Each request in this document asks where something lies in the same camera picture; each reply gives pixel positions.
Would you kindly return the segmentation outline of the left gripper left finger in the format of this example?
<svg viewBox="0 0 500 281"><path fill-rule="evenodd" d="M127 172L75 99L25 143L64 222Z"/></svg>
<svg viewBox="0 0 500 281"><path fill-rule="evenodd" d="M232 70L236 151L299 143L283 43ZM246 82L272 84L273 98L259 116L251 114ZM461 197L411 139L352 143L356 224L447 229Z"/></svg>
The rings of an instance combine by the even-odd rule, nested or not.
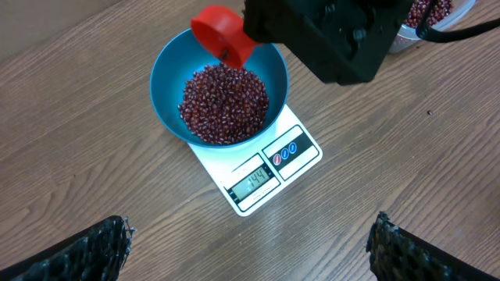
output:
<svg viewBox="0 0 500 281"><path fill-rule="evenodd" d="M1 271L2 280L116 281L131 253L135 228L112 215Z"/></svg>

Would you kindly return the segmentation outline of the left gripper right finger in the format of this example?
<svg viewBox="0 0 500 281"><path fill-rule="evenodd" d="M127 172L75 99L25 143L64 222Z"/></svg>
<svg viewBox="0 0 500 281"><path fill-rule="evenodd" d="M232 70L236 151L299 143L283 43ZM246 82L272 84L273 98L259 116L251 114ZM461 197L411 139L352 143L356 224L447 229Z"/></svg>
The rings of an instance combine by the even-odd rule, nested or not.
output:
<svg viewBox="0 0 500 281"><path fill-rule="evenodd" d="M380 212L366 252L378 281L496 281L496 278L393 224Z"/></svg>

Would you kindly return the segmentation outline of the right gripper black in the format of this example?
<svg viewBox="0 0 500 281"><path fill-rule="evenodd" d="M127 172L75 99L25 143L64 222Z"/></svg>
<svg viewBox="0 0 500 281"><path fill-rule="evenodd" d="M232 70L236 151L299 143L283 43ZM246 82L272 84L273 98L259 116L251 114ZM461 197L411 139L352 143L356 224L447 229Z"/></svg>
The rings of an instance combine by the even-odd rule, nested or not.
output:
<svg viewBox="0 0 500 281"><path fill-rule="evenodd" d="M284 44L323 83L368 83L376 76L412 0L246 0L244 31Z"/></svg>

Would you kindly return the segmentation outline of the red scoop blue handle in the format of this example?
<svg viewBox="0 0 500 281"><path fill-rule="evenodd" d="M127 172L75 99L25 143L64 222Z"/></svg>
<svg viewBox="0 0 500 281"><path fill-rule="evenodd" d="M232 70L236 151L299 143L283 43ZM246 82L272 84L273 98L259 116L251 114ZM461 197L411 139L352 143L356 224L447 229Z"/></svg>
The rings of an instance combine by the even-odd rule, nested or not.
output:
<svg viewBox="0 0 500 281"><path fill-rule="evenodd" d="M212 56L233 68L242 68L260 43L243 31L243 19L223 5L209 5L191 19L191 31Z"/></svg>

